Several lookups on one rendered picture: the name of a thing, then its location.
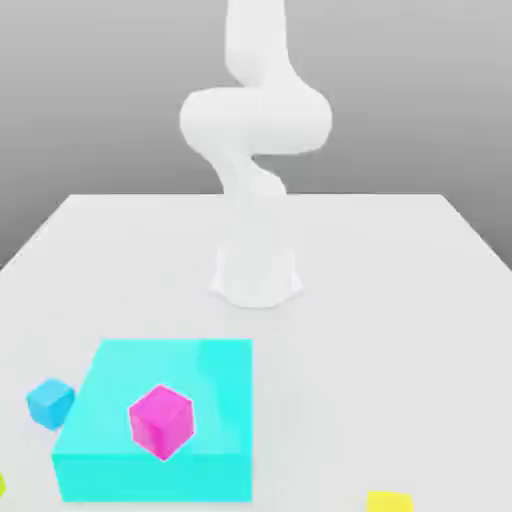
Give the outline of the small magenta cube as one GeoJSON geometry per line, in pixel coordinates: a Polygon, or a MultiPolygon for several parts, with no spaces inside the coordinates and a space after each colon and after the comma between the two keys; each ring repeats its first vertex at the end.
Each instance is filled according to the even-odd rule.
{"type": "Polygon", "coordinates": [[[162,461],[195,432],[193,402],[162,384],[133,403],[128,415],[133,441],[162,461]]]}

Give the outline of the small blue cube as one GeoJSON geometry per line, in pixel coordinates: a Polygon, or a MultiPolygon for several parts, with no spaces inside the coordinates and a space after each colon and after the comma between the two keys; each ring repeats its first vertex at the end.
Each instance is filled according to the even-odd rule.
{"type": "Polygon", "coordinates": [[[26,396],[31,418],[52,431],[63,425],[74,399],[75,390],[55,378],[45,380],[26,396]]]}

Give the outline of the small yellow cube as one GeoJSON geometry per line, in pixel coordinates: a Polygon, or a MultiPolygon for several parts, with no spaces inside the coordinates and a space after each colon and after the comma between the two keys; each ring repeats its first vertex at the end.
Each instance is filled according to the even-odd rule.
{"type": "Polygon", "coordinates": [[[412,496],[388,491],[369,491],[365,512],[413,512],[412,496]]]}

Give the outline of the large cyan box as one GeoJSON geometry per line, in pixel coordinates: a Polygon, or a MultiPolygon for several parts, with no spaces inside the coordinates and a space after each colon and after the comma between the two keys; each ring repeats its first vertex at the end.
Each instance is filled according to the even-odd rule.
{"type": "Polygon", "coordinates": [[[65,502],[253,499],[248,339],[104,340],[52,451],[65,502]],[[189,404],[193,434],[161,460],[133,439],[133,405],[156,387],[189,404]]]}

